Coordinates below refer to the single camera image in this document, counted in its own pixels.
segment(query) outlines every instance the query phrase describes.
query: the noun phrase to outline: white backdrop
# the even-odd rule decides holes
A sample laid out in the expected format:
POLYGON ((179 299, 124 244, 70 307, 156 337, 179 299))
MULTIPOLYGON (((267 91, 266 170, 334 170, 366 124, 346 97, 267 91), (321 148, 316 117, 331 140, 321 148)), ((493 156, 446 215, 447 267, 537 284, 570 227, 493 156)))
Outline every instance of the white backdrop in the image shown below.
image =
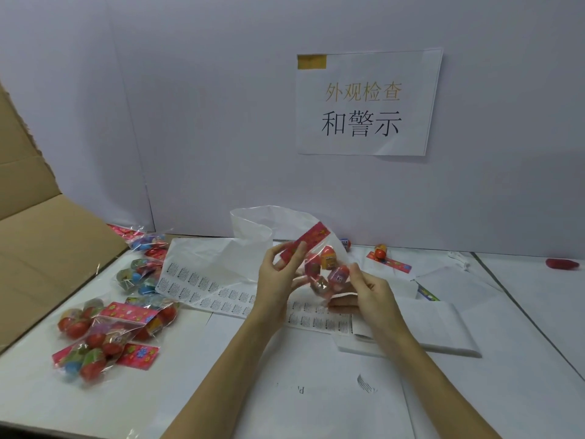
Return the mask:
POLYGON ((63 193, 153 228, 105 0, 0 0, 0 80, 63 193))
POLYGON ((583 0, 108 0, 158 229, 585 256, 583 0), (445 51, 425 157, 296 154, 296 54, 445 51))

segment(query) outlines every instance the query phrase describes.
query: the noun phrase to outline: yellow label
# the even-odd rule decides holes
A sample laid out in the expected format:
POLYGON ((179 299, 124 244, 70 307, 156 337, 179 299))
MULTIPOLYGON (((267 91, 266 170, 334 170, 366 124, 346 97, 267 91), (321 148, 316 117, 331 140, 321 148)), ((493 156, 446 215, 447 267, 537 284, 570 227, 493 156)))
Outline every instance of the yellow label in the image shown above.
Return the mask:
POLYGON ((297 69, 326 69, 327 55, 326 54, 297 55, 296 63, 297 69))

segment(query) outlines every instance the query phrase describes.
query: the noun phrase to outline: white paper sign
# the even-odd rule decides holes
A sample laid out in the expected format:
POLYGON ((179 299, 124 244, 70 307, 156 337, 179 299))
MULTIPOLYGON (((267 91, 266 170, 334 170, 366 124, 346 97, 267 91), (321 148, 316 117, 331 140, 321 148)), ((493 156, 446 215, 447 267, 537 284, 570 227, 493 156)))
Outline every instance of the white paper sign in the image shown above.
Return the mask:
POLYGON ((441 49, 331 54, 325 68, 298 69, 298 152, 425 155, 442 56, 441 49))

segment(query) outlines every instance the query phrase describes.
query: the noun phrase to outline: cardboard box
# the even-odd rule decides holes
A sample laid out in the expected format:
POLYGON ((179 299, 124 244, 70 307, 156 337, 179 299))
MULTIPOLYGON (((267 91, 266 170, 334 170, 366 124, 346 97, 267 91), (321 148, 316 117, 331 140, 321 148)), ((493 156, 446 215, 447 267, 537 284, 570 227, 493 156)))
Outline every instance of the cardboard box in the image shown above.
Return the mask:
POLYGON ((0 354, 127 247, 57 186, 0 85, 0 354))

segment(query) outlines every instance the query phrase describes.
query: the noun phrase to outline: person's right hand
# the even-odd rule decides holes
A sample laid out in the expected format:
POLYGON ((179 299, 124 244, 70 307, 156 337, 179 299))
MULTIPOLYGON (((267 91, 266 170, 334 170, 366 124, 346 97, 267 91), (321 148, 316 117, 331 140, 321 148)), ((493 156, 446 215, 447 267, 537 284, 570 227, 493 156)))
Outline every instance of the person's right hand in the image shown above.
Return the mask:
POLYGON ((362 272, 356 263, 349 266, 349 273, 357 295, 333 298, 328 309, 340 314, 361 314, 370 326, 374 339, 384 349, 394 349, 404 341, 413 340, 388 282, 362 272))

